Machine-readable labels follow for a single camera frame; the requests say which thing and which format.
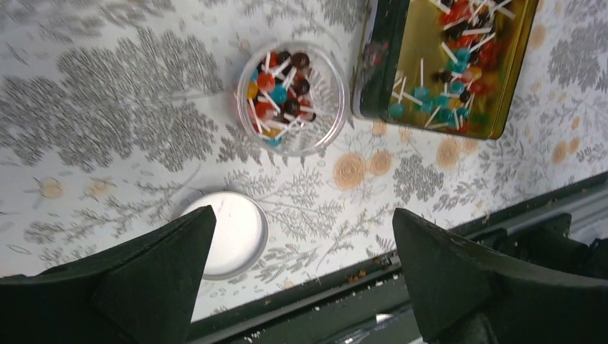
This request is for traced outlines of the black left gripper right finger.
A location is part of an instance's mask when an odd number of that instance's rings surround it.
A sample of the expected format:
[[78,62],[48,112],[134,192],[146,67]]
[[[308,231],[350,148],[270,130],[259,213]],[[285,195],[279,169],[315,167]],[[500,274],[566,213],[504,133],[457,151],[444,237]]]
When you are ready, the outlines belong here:
[[428,343],[605,343],[607,241],[568,238],[560,214],[469,240],[406,210],[392,225]]

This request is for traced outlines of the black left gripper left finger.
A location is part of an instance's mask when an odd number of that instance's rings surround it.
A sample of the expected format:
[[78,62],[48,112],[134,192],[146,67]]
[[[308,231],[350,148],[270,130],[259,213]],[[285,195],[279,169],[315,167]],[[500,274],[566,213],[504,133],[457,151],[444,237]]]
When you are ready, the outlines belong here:
[[1,279],[3,343],[184,343],[216,216],[203,206],[35,276]]

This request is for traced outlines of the white jar lid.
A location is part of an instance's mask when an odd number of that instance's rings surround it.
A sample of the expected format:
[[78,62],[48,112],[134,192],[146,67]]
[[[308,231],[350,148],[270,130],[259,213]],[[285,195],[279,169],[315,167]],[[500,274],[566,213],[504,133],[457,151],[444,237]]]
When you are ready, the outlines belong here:
[[211,206],[216,227],[203,280],[218,282],[244,274],[260,259],[269,239],[269,222],[261,206],[240,193],[210,193],[188,205],[182,214]]

